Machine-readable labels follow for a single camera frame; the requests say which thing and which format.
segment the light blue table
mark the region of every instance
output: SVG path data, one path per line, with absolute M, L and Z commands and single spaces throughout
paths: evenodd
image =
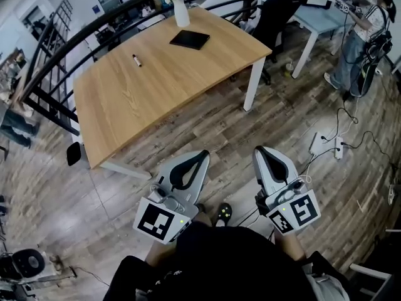
M 258 4 L 263 4 L 265 1 L 266 0 L 258 0 Z M 257 16 L 260 16 L 260 9 L 257 11 Z M 345 13 L 334 7 L 333 3 L 331 4 L 330 9 L 300 6 L 295 12 L 293 18 L 311 32 L 301 58 L 296 64 L 292 74 L 293 78 L 297 78 L 306 63 L 319 34 L 344 27 Z M 348 17 L 346 25 L 353 23 L 352 19 Z

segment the table leg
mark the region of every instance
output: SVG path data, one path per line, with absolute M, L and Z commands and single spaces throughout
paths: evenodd
M 394 75 L 394 73 L 401 67 L 401 60 L 395 65 L 393 71 L 391 72 L 391 74 Z
M 2 150 L 4 152 L 4 161 L 5 161 L 8 156 L 8 149 L 3 146 L 0 146 L 0 150 Z
M 152 178 L 152 175 L 149 172 L 146 172 L 142 169 L 134 168 L 128 164 L 125 164 L 125 163 L 120 162 L 113 158 L 109 158 L 102 165 L 100 165 L 100 167 L 109 169 L 114 172 L 119 172 L 122 174 L 140 178 L 140 179 L 151 179 Z
M 306 44 L 305 49 L 302 52 L 301 58 L 299 59 L 299 62 L 296 64 L 295 70 L 293 72 L 293 78 L 297 78 L 299 76 L 299 73 L 301 72 L 302 67 L 305 65 L 306 60 L 308 59 L 309 54 L 311 53 L 312 48 L 315 45 L 318 36 L 319 34 L 316 31 L 311 32 L 308 43 Z
M 258 89 L 259 81 L 261 79 L 262 69 L 266 57 L 254 62 L 252 66 L 251 77 L 249 79 L 248 90 L 245 96 L 244 110 L 247 112 L 251 109 L 253 98 L 255 98 L 256 90 Z

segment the power cord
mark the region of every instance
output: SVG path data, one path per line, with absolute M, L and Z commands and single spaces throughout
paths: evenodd
M 312 164 L 319 156 L 322 156 L 323 154 L 326 154 L 327 152 L 332 151 L 333 149 L 336 149 L 336 150 L 340 151 L 339 148 L 333 147 L 333 148 L 328 149 L 328 150 L 324 151 L 323 153 L 317 155 L 314 159 L 311 159 L 311 160 L 309 161 L 309 163 L 306 165 L 305 169 L 301 172 L 301 174 L 303 174 L 303 173 L 309 168 L 310 164 Z
M 380 77 L 380 81 L 382 82 L 382 86 L 383 86 L 384 92 L 386 93 L 386 97 L 387 97 L 388 101 L 393 102 L 393 100 L 390 98 L 390 96 L 388 96 L 387 89 L 384 86 L 383 76 Z
M 81 267 L 75 267 L 75 268 L 80 269 L 81 271 L 84 271 L 84 272 L 89 273 L 90 275 L 92 275 L 96 280 L 98 280 L 98 281 L 101 282 L 102 284 L 107 285 L 108 287 L 110 286 L 109 284 L 107 284 L 106 282 L 104 282 L 100 277 L 98 277 L 96 274 L 94 274 L 94 273 L 92 273 L 92 272 L 89 272 L 88 270 L 85 270 L 85 269 L 83 269 L 83 268 L 81 268 Z
M 357 107 L 356 107 L 356 109 L 355 109 L 355 112 L 353 113 L 353 116 L 354 116 L 355 118 L 356 118 L 357 112 L 358 112 L 358 101 L 359 101 L 359 98 L 357 98 Z M 342 135 L 345 135 L 346 133 L 348 133 L 348 132 L 350 131 L 350 128 L 351 128 L 352 123 L 354 123 L 353 120 L 350 122 L 350 124 L 349 124 L 348 129 L 346 130 L 346 132 L 342 132 L 342 133 L 340 134 L 339 137 L 341 137 Z
M 355 125 L 356 125 L 356 124 L 359 124 L 359 120 L 358 120 L 355 116 L 353 116 L 353 115 L 351 115 L 351 114 L 349 113 L 349 111 L 345 108 L 345 103 L 343 102 L 343 107 L 340 107 L 339 109 L 337 109 L 337 114 L 336 114 L 336 117 L 337 117 L 336 134 L 335 134 L 332 138 L 330 138 L 330 139 L 327 139 L 325 136 L 322 136 L 322 139 L 325 139 L 325 140 L 326 140 L 325 143 L 331 142 L 331 141 L 332 141 L 334 138 L 336 138 L 337 135 L 338 135 L 338 128 L 339 128 L 338 113 L 340 112 L 341 109 L 345 111 L 345 113 L 352 119 L 352 122 L 353 122 Z
M 247 228 L 251 227 L 251 225 L 255 224 L 256 222 L 258 222 L 258 219 L 261 217 L 261 215 L 259 214 L 258 217 L 250 224 L 247 226 Z
M 240 226 L 241 224 L 243 224 L 243 222 L 245 222 L 247 219 L 249 219 L 253 214 L 255 214 L 255 212 L 258 210 L 258 208 L 256 208 L 250 215 L 248 215 L 241 223 L 239 223 L 237 226 Z
M 363 133 L 363 135 L 362 135 L 362 140 L 360 141 L 360 143 L 359 143 L 357 146 L 353 146 L 353 145 L 347 144 L 347 143 L 345 143 L 345 142 L 341 142 L 341 144 L 342 144 L 342 145 L 345 145 L 345 146 L 348 146 L 348 147 L 351 148 L 351 149 L 358 149 L 358 148 L 362 145 L 363 140 L 364 140 L 366 134 L 371 134 L 371 135 L 372 135 L 372 139 L 373 139 L 374 143 L 377 145 L 377 147 L 379 148 L 380 152 L 381 152 L 383 155 L 386 155 L 386 156 L 388 157 L 388 160 L 389 160 L 390 165 L 391 165 L 391 167 L 393 168 L 393 170 L 396 171 L 397 169 L 400 169 L 397 165 L 395 165 L 395 164 L 391 161 L 391 157 L 390 157 L 386 152 L 384 152 L 384 151 L 382 150 L 382 148 L 380 147 L 380 145 L 379 145 L 378 142 L 376 141 L 373 132 L 370 131 L 370 130 L 367 130 L 366 132 Z
M 99 282 L 102 282 L 103 284 L 105 284 L 105 285 L 107 285 L 107 286 L 109 287 L 109 284 L 107 284 L 106 282 L 104 282 L 104 281 L 103 281 L 100 277 L 98 277 L 96 274 L 94 274 L 94 273 L 92 273 L 92 272 L 89 272 L 88 270 L 85 270 L 84 268 L 81 268 L 81 267 L 74 267 L 74 268 L 80 269 L 81 271 L 84 271 L 84 272 L 89 273 L 90 275 L 93 275 L 93 277 L 94 277 L 96 280 L 98 280 Z M 67 278 L 77 278 L 77 276 L 76 276 L 76 274 L 75 274 L 75 271 L 74 271 L 74 268 L 70 267 L 70 269 L 71 269 L 71 271 L 74 273 L 74 275 L 69 275 L 69 276 L 63 277 L 63 278 L 53 278 L 53 279 L 50 279 L 50 280 L 43 280 L 43 281 L 37 280 L 37 281 L 30 281 L 30 282 L 16 282 L 16 281 L 13 281 L 13 280 L 8 280 L 8 279 L 6 279 L 6 278 L 3 278 L 3 280 L 6 281 L 6 282 L 8 282 L 8 283 L 14 284 L 14 285 L 26 285 L 26 284 L 32 284 L 32 283 L 43 283 L 43 282 L 52 282 L 52 281 L 62 281 L 62 280 L 65 280 L 65 279 L 67 279 Z

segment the power strip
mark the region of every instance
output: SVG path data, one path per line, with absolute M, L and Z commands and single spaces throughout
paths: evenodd
M 335 147 L 340 150 L 337 150 L 337 149 L 333 149 L 333 150 L 334 150 L 334 156 L 337 159 L 343 158 L 343 146 L 341 145 L 342 142 L 343 142 L 343 139 L 341 137 L 336 137 Z M 315 136 L 313 137 L 313 141 L 312 141 L 311 147 L 309 148 L 309 151 L 311 154 L 317 156 L 325 151 L 328 151 L 330 148 L 333 148 L 333 143 L 327 142 L 327 140 L 323 136 L 323 134 L 321 132 L 317 132 L 315 134 Z
M 337 159 L 341 159 L 343 158 L 343 139 L 341 137 L 336 137 L 336 141 L 335 141 L 335 147 L 337 149 L 334 150 L 334 156 Z

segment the wooden table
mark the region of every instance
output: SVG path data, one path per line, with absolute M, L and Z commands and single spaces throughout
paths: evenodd
M 111 156 L 174 110 L 253 64 L 244 103 L 245 110 L 251 108 L 271 50 L 205 9 L 190 9 L 189 16 L 186 30 L 210 35 L 201 50 L 169 44 L 182 29 L 171 17 L 125 41 L 75 80 L 76 112 L 91 168 L 149 179 L 147 172 L 110 162 Z

